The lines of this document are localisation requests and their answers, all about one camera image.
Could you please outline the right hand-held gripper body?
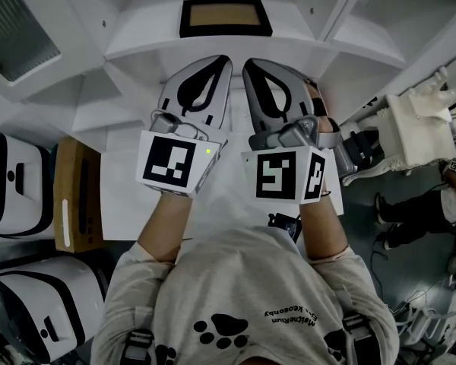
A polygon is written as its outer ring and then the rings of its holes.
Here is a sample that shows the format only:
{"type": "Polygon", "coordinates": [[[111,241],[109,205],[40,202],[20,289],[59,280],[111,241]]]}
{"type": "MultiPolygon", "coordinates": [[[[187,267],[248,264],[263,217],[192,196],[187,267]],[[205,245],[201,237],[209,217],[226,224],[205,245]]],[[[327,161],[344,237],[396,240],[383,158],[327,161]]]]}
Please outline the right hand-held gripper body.
{"type": "Polygon", "coordinates": [[[249,59],[242,78],[253,135],[242,153],[251,196],[259,201],[308,204],[326,195],[328,154],[340,128],[311,97],[311,80],[286,65],[249,59]]]}

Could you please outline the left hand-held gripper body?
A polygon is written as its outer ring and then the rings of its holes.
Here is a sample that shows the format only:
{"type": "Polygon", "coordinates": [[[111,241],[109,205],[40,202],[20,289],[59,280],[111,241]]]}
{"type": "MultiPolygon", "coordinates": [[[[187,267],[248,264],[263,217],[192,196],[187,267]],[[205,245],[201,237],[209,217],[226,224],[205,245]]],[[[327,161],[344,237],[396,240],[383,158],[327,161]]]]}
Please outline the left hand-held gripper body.
{"type": "Polygon", "coordinates": [[[187,65],[165,83],[141,133],[135,179],[184,197],[199,193],[228,142],[222,124],[233,64],[218,55],[187,65]]]}

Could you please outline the person's right hand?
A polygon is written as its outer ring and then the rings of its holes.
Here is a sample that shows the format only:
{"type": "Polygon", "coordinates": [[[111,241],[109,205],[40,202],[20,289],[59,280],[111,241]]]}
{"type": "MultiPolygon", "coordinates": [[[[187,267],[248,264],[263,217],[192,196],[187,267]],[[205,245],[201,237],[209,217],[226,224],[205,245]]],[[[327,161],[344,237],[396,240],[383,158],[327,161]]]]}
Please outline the person's right hand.
{"type": "Polygon", "coordinates": [[[320,133],[339,132],[340,129],[337,123],[328,116],[325,103],[317,87],[317,84],[313,81],[307,81],[306,86],[307,91],[309,92],[309,96],[312,100],[314,114],[318,118],[318,130],[320,131],[320,133]]]}

